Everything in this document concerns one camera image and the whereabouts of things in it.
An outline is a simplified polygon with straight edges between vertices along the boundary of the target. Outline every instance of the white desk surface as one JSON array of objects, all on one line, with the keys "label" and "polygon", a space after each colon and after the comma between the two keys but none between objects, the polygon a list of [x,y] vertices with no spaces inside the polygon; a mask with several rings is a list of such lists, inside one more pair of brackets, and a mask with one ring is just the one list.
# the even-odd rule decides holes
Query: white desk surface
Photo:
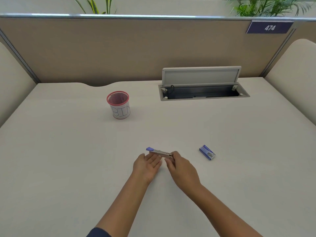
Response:
[{"label": "white desk surface", "polygon": [[[251,97],[164,102],[160,81],[38,84],[0,129],[0,235],[87,235],[150,146],[178,150],[263,236],[315,236],[316,126],[263,78],[239,82]],[[115,90],[127,119],[106,102]],[[163,163],[129,236],[218,235]]]}]

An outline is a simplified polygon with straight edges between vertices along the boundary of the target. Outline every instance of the right hand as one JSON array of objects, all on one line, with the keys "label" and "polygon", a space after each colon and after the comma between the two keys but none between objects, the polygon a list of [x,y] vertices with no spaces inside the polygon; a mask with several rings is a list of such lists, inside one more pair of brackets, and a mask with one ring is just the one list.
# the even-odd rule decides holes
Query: right hand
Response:
[{"label": "right hand", "polygon": [[201,185],[195,167],[185,158],[183,158],[177,151],[172,152],[175,166],[171,160],[165,158],[167,167],[171,174],[172,179],[176,185],[188,195],[194,188]]}]

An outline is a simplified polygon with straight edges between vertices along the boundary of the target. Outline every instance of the mesh pencil cup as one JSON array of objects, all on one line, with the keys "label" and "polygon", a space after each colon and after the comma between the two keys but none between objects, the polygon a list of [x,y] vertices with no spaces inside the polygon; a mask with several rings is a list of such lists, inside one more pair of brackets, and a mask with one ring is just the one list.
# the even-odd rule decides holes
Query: mesh pencil cup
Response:
[{"label": "mesh pencil cup", "polygon": [[130,115],[129,98],[129,95],[125,91],[114,91],[107,96],[106,100],[116,119],[125,119]]}]

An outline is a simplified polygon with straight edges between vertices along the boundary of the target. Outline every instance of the open cable port lid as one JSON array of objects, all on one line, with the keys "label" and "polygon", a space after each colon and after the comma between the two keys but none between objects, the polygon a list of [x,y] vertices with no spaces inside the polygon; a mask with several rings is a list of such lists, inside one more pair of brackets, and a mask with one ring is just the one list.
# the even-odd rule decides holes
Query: open cable port lid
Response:
[{"label": "open cable port lid", "polygon": [[188,100],[249,97],[237,82],[241,66],[162,69],[160,99]]}]

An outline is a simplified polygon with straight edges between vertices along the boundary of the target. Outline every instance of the metal partition frame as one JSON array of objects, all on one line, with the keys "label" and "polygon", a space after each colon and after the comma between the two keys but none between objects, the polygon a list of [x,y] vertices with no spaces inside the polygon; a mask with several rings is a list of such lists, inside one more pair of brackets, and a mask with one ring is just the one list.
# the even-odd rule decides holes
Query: metal partition frame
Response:
[{"label": "metal partition frame", "polygon": [[[246,34],[254,19],[294,25],[286,34]],[[0,29],[2,41],[38,82],[105,85],[161,79],[164,67],[240,65],[240,77],[260,76],[292,41],[293,30],[311,21],[316,19],[4,14]]]}]

